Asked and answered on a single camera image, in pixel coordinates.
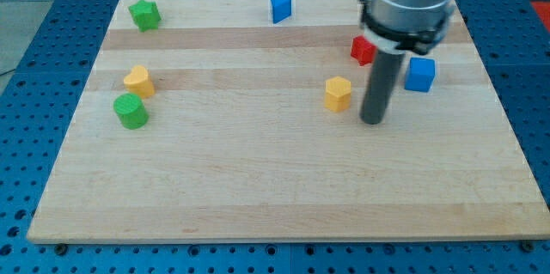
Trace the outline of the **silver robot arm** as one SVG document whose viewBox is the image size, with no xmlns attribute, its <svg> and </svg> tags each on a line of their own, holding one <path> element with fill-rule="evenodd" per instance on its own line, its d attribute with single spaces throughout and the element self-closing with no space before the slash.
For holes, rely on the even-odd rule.
<svg viewBox="0 0 550 274">
<path fill-rule="evenodd" d="M 358 0 L 359 26 L 379 50 L 426 55 L 445 37 L 453 0 Z"/>
</svg>

